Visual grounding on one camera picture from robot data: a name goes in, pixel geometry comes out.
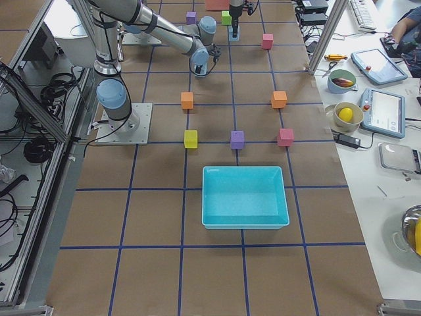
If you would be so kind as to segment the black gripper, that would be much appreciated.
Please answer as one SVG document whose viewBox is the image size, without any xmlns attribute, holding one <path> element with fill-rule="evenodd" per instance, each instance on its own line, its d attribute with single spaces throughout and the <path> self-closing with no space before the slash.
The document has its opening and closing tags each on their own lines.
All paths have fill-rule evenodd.
<svg viewBox="0 0 421 316">
<path fill-rule="evenodd" d="M 215 44 L 210 47 L 200 47 L 193 54 L 193 71 L 210 74 L 216 66 L 221 55 L 221 50 Z"/>
<path fill-rule="evenodd" d="M 242 12 L 246 12 L 248 16 L 253 15 L 257 8 L 257 2 L 248 0 L 229 0 L 229 2 L 229 13 L 232 17 L 232 38 L 238 38 L 238 18 L 242 15 Z"/>
</svg>

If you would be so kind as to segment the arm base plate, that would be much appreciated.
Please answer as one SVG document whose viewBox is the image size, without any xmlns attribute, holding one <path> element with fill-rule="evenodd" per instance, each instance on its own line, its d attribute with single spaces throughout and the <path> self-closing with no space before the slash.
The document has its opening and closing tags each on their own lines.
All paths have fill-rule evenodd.
<svg viewBox="0 0 421 316">
<path fill-rule="evenodd" d="M 137 45 L 137 46 L 154 46 L 154 45 L 161 45 L 162 41 L 154 38 L 150 34 L 146 34 L 144 32 L 133 34 L 127 31 L 122 38 L 123 45 Z"/>
<path fill-rule="evenodd" d="M 132 114 L 123 127 L 116 132 L 109 122 L 97 129 L 95 143 L 99 145 L 146 145 L 152 117 L 152 103 L 133 103 Z"/>
</svg>

